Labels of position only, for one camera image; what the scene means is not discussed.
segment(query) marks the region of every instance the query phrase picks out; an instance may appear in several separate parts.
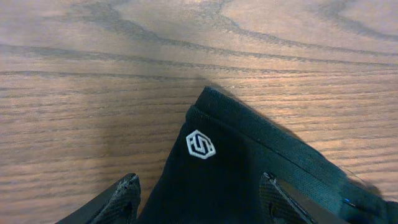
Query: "wooden table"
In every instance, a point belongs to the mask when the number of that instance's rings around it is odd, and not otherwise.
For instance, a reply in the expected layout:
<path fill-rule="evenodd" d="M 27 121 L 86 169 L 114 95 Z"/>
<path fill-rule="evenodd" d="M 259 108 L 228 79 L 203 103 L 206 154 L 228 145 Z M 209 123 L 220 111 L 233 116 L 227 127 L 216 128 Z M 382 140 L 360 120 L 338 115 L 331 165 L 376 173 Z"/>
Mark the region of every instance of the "wooden table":
<path fill-rule="evenodd" d="M 128 172 L 142 205 L 222 88 L 398 201 L 398 4 L 0 3 L 0 223 L 53 223 Z"/>

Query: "white logo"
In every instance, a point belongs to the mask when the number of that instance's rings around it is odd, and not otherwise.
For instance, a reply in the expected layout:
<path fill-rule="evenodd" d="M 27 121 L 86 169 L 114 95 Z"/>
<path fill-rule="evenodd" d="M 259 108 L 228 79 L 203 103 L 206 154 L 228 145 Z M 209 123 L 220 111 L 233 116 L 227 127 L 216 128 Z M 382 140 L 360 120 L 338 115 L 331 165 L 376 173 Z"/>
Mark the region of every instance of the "white logo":
<path fill-rule="evenodd" d="M 191 156 L 207 159 L 216 154 L 216 149 L 210 138 L 196 130 L 187 136 L 188 151 Z"/>

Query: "brown wood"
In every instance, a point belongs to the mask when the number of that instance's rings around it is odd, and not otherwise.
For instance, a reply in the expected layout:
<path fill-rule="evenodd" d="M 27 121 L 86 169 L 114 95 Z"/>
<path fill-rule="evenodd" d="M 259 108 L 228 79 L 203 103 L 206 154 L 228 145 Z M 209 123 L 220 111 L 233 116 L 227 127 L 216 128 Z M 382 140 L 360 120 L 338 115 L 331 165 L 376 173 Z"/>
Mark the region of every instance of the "brown wood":
<path fill-rule="evenodd" d="M 398 4 L 0 3 L 0 223 L 53 223 L 128 172 L 142 204 L 220 86 L 398 201 Z"/>

